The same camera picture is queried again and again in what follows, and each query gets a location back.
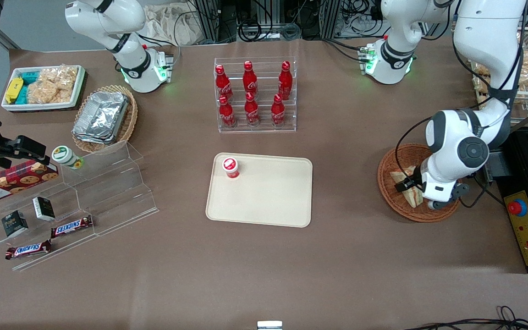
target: snickers bar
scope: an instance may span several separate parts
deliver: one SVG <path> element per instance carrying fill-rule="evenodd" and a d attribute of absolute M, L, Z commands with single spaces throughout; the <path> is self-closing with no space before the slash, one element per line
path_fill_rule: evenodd
<path fill-rule="evenodd" d="M 75 231 L 77 229 L 80 229 L 80 228 L 84 228 L 84 227 L 89 227 L 90 225 L 92 225 L 93 222 L 91 220 L 91 216 L 90 215 L 87 215 L 86 217 L 80 219 L 80 220 L 77 220 L 77 221 L 73 221 L 71 223 L 67 223 L 65 225 L 61 225 L 60 227 L 58 228 L 52 228 L 50 231 L 52 232 L 51 235 L 50 235 L 50 238 L 55 238 L 57 236 L 60 236 L 60 235 L 63 235 L 63 234 L 67 234 L 71 231 Z"/>
<path fill-rule="evenodd" d="M 52 251 L 52 244 L 50 244 L 50 240 L 47 240 L 46 242 L 32 244 L 31 246 L 24 246 L 19 248 L 11 247 L 6 251 L 5 258 L 7 260 L 11 260 L 26 257 L 27 255 L 49 253 L 50 251 Z"/>

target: aluminum foil container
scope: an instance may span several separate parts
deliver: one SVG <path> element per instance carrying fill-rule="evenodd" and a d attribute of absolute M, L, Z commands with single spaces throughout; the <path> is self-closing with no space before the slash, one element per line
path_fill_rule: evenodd
<path fill-rule="evenodd" d="M 128 97 L 122 93 L 96 92 L 86 102 L 72 133 L 85 142 L 111 144 L 117 140 Z"/>

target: blue package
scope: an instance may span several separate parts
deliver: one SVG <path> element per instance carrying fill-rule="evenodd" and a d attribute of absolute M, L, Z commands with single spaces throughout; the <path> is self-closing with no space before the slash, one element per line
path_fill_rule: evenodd
<path fill-rule="evenodd" d="M 38 71 L 24 72 L 24 73 L 22 73 L 23 83 L 24 84 L 31 84 L 31 83 L 37 81 L 39 75 L 40 75 L 40 72 L 38 72 Z"/>
<path fill-rule="evenodd" d="M 15 100 L 15 104 L 17 105 L 27 105 L 28 104 L 28 87 L 23 86 L 21 90 L 19 90 L 19 95 L 17 96 L 17 99 Z"/>

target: jar lid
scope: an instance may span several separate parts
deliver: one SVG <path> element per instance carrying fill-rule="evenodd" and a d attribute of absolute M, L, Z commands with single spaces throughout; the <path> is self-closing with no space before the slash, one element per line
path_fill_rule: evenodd
<path fill-rule="evenodd" d="M 52 150 L 52 159 L 59 163 L 65 163 L 73 157 L 73 150 L 67 146 L 57 146 Z"/>
<path fill-rule="evenodd" d="M 227 157 L 223 162 L 224 171 L 233 173 L 237 171 L 237 160 L 233 157 Z"/>

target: green led light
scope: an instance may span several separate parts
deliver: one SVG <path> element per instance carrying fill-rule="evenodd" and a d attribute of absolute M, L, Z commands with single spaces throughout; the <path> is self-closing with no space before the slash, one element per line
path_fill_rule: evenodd
<path fill-rule="evenodd" d="M 376 67 L 376 62 L 375 60 L 371 60 L 368 62 L 368 65 L 366 65 L 366 73 L 368 73 L 369 75 L 371 75 L 372 73 L 374 73 L 374 69 Z"/>
<path fill-rule="evenodd" d="M 123 69 L 121 70 L 121 73 L 122 73 L 122 75 L 123 75 L 123 79 L 126 80 L 126 83 L 130 83 L 130 81 L 127 79 L 127 75 L 126 75 L 126 73 L 123 71 Z"/>
<path fill-rule="evenodd" d="M 160 81 L 165 81 L 166 80 L 166 69 L 163 69 L 161 67 L 154 67 L 154 71 L 156 72 L 156 75 L 158 75 L 158 79 Z"/>
<path fill-rule="evenodd" d="M 405 75 L 407 73 L 409 73 L 409 71 L 411 70 L 411 63 L 413 63 L 413 58 L 409 59 L 409 65 L 407 66 L 407 70 L 405 71 Z"/>

